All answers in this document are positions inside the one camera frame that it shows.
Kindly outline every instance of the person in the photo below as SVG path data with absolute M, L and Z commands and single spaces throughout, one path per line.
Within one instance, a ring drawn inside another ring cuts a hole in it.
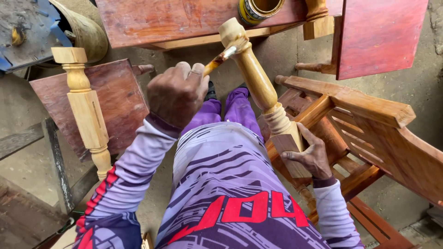
M 298 123 L 309 148 L 281 154 L 313 175 L 320 234 L 272 169 L 248 89 L 229 93 L 222 121 L 203 70 L 200 63 L 191 69 L 180 62 L 148 84 L 150 113 L 87 202 L 73 248 L 140 248 L 135 211 L 180 133 L 155 248 L 364 248 L 324 142 Z

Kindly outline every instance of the long sleeve shirt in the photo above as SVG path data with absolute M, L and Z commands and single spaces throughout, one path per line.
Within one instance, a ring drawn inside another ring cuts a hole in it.
M 147 116 L 87 202 L 73 248 L 140 248 L 135 211 L 179 132 Z M 319 233 L 275 175 L 261 139 L 241 124 L 190 130 L 179 140 L 173 167 L 155 248 L 364 248 L 340 182 L 314 182 Z

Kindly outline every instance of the hand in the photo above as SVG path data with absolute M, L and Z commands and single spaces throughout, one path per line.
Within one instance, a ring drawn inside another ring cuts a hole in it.
M 157 75 L 148 84 L 148 105 L 151 112 L 168 124 L 185 128 L 203 104 L 208 92 L 209 75 L 203 78 L 205 66 L 189 66 L 179 62 Z
M 301 163 L 312 176 L 318 179 L 328 179 L 332 176 L 326 156 L 325 142 L 314 136 L 303 124 L 297 123 L 300 133 L 309 143 L 309 148 L 303 152 L 283 152 L 282 158 Z

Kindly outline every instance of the dusty floor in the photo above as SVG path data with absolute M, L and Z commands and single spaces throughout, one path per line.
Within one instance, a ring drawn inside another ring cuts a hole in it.
M 97 9 L 88 0 L 59 0 L 59 2 L 102 25 Z M 443 57 L 436 54 L 435 49 L 435 43 L 438 44 L 438 48 L 442 46 L 440 36 L 442 34 L 443 4 L 439 0 L 431 0 L 430 2 L 414 65 L 411 69 L 354 78 L 338 83 L 361 90 L 371 96 L 410 104 L 415 110 L 417 118 L 408 125 L 408 128 L 426 142 L 443 150 L 443 136 L 440 129 L 443 121 L 441 111 L 443 106 L 443 90 L 441 88 L 441 84 L 443 84 L 443 73 L 441 73 Z M 326 62 L 330 59 L 332 36 L 303 41 L 302 32 L 301 28 L 296 28 L 270 36 L 267 39 L 252 41 L 254 53 L 265 72 L 270 79 L 278 74 L 298 74 L 306 78 L 335 82 L 334 76 L 331 75 L 294 71 L 294 65 L 297 62 Z M 110 49 L 99 64 L 130 58 L 133 65 L 153 64 L 156 72 L 162 73 L 180 61 L 187 61 L 191 65 L 196 62 L 209 62 L 222 49 L 221 44 L 183 48 L 165 53 L 141 48 Z M 48 70 L 44 72 L 44 76 L 61 72 L 62 70 Z M 243 82 L 240 72 L 232 60 L 216 69 L 210 76 L 222 102 L 230 90 Z M 149 74 L 139 77 L 143 89 L 150 79 L 151 75 Z M 0 137 L 21 131 L 48 117 L 47 111 L 27 81 L 14 75 L 7 75 L 0 79 L 0 82 L 0 103 L 3 107 L 0 109 Z M 276 89 L 279 94 L 285 91 L 281 86 L 276 86 Z M 254 106 L 254 110 L 256 114 L 259 113 L 256 106 Z M 60 134 L 59 139 L 69 181 L 70 184 L 73 184 L 91 166 L 91 163 L 80 164 Z M 137 211 L 142 232 L 149 231 L 153 238 L 155 238 L 169 200 L 174 152 L 175 147 L 166 154 Z M 38 141 L 0 161 L 0 175 L 54 205 L 57 202 L 57 193 L 47 157 L 43 141 Z M 283 183 L 294 197 L 298 197 L 289 183 L 284 180 Z M 387 177 L 378 180 L 363 191 L 359 197 L 396 229 L 402 229 L 420 220 L 428 208 L 428 203 L 424 199 Z M 372 237 L 359 225 L 358 231 L 361 232 L 364 243 L 373 241 Z M 439 246 L 426 248 L 443 248 L 441 241 L 438 243 Z

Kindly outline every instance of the varnish can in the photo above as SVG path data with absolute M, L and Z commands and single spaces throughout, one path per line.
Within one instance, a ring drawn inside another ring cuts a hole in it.
M 284 0 L 240 0 L 238 13 L 244 23 L 257 25 L 277 14 L 283 4 Z

